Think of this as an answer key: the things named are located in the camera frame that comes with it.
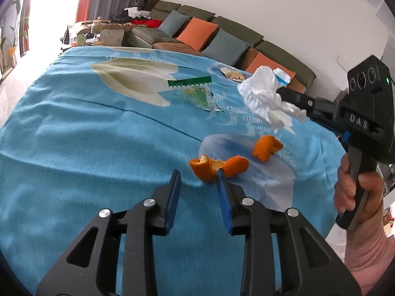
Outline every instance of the sofa backrest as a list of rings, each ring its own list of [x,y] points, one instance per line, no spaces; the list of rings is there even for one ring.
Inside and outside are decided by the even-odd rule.
[[[251,30],[250,28],[245,27],[244,25],[234,22],[232,20],[229,20],[224,17],[216,17],[212,23],[218,24],[218,27],[220,29],[223,29],[224,31],[228,32],[231,35],[234,35],[235,37],[239,38],[240,40],[243,40],[247,43],[250,44],[250,47],[254,47],[257,45],[262,39],[263,35],[255,32],[254,30]]]
[[[303,83],[306,88],[309,88],[317,77],[308,66],[303,64],[287,51],[273,43],[270,43],[269,41],[259,43],[255,49],[266,55],[269,59],[276,61],[278,64],[283,65],[293,72],[296,72],[295,77]]]
[[[183,5],[179,7],[177,9],[177,12],[190,16],[191,18],[195,17],[204,21],[211,20],[215,15],[215,13],[213,12],[195,8],[194,6],[189,6],[189,5]]]
[[[163,21],[173,10],[177,10],[180,6],[180,3],[159,1],[151,10],[151,18]]]

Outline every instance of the forearm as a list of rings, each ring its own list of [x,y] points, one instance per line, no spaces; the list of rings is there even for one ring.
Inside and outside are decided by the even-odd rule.
[[[378,282],[395,254],[395,239],[386,238],[382,217],[381,203],[372,219],[347,232],[345,264],[361,286],[363,295]]]

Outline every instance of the plant leaf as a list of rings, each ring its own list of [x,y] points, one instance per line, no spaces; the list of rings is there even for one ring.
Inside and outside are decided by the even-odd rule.
[[[16,7],[17,7],[17,15],[18,15],[20,12],[20,0],[17,0],[16,4],[17,4]]]

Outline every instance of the camera lens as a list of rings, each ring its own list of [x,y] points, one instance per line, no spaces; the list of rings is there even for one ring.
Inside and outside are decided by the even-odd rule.
[[[357,83],[355,82],[355,79],[352,78],[350,80],[350,89],[351,89],[351,91],[354,91],[356,86],[357,86]]]
[[[358,87],[360,89],[363,89],[366,87],[366,76],[365,76],[364,72],[358,73],[357,82],[358,82]]]
[[[369,69],[368,79],[371,83],[374,83],[376,81],[376,71],[374,70],[374,68]]]

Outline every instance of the silver screw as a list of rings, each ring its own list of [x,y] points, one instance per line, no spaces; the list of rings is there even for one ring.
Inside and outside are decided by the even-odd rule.
[[[155,201],[155,199],[152,198],[148,198],[146,200],[144,200],[143,204],[146,207],[152,207],[153,205],[155,205],[157,202]]]
[[[250,197],[243,198],[241,203],[245,206],[251,206],[254,203],[254,200]]]
[[[290,208],[288,209],[287,214],[290,217],[297,217],[299,215],[299,211],[295,208]]]
[[[111,210],[110,209],[102,209],[99,211],[99,217],[101,218],[106,218],[109,215],[111,215]]]

